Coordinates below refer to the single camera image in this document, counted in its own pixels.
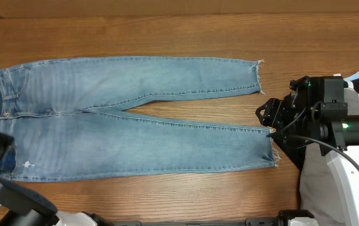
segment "faded denim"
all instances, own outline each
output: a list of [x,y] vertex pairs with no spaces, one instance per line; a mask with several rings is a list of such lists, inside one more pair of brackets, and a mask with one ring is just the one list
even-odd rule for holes
[[258,64],[124,56],[1,69],[0,131],[15,138],[3,177],[68,181],[274,166],[268,128],[124,112],[154,100],[260,92]]

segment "jeans pant leg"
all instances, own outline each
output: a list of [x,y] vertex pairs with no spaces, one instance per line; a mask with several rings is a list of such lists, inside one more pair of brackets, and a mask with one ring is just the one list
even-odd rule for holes
[[0,131],[15,137],[5,177],[67,181],[274,166],[264,127],[162,119],[123,110],[153,100],[260,91],[258,62],[110,57],[0,70]]

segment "wood grain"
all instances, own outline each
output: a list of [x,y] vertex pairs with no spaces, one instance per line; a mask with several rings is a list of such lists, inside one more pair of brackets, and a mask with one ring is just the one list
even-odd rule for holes
[[0,0],[2,18],[359,12],[359,0]]
[[[359,70],[359,13],[0,20],[0,68],[121,55],[264,59],[259,73],[265,95],[157,102],[129,110],[259,125],[256,108],[287,95],[289,79]],[[281,157],[278,168],[234,173],[21,184],[60,210],[95,212],[109,220],[241,220],[297,208],[299,172],[282,152]]]

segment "black cable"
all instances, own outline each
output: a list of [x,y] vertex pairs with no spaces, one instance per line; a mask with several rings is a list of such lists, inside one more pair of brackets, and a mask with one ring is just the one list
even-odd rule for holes
[[311,119],[312,119],[312,122],[315,122],[315,111],[316,111],[316,108],[318,107],[319,104],[322,104],[323,102],[322,101],[317,101],[313,107],[312,107],[312,110],[311,110]]
[[299,149],[299,148],[306,147],[307,145],[310,145],[310,144],[312,144],[312,142],[311,142],[311,141],[308,141],[308,142],[302,143],[302,144],[297,145],[297,146],[290,146],[290,145],[288,145],[288,144],[287,144],[287,146],[288,146],[289,148]]
[[317,139],[312,139],[310,137],[305,137],[305,136],[292,135],[292,134],[285,134],[284,136],[286,138],[294,138],[294,139],[302,139],[302,140],[306,140],[306,141],[312,141],[312,142],[317,143],[319,145],[326,146],[326,147],[334,150],[338,154],[342,155],[344,158],[346,158],[359,172],[359,165],[353,159],[351,159],[347,154],[345,154],[343,151],[340,151],[339,149],[333,147],[332,145],[329,145],[329,144],[326,144],[326,143],[324,143],[322,141],[319,141]]
[[286,125],[286,126],[285,126],[284,128],[282,128],[281,130],[276,131],[276,132],[272,132],[272,133],[266,135],[266,137],[274,137],[274,136],[276,136],[276,135],[278,135],[278,134],[280,134],[280,133],[285,132],[290,126],[292,126],[296,121],[298,121],[298,119],[301,118],[301,116],[303,115],[303,113],[305,112],[305,110],[306,110],[306,107],[304,107],[304,109],[301,111],[301,113],[299,113],[299,115],[298,115],[292,122],[290,122],[288,125]]

